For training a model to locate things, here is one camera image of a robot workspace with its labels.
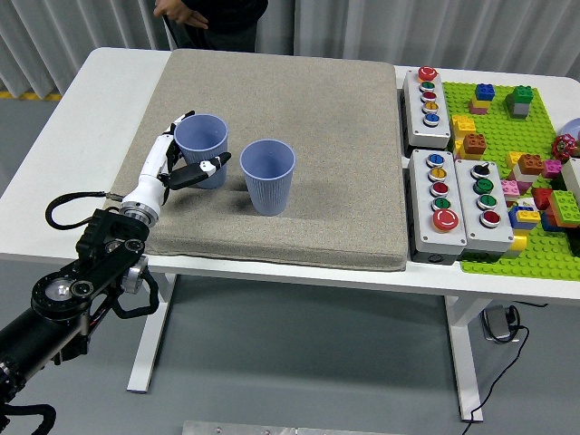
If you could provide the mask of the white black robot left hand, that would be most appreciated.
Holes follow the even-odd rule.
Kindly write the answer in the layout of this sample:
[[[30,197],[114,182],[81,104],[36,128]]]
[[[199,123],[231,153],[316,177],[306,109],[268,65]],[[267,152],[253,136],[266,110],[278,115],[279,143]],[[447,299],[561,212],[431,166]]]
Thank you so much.
[[[222,186],[231,158],[227,136],[227,125],[216,115],[191,111],[177,118],[155,140],[137,188],[121,202],[121,213],[154,222],[169,190]]]

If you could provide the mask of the person's hand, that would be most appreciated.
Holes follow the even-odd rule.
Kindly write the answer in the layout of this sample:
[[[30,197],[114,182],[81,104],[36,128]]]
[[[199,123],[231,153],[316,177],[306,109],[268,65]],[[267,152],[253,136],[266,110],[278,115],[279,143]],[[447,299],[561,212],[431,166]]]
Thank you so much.
[[[188,8],[179,0],[157,0],[153,14],[155,17],[166,15],[177,24],[186,24],[203,30],[208,29],[208,19],[199,11]]]

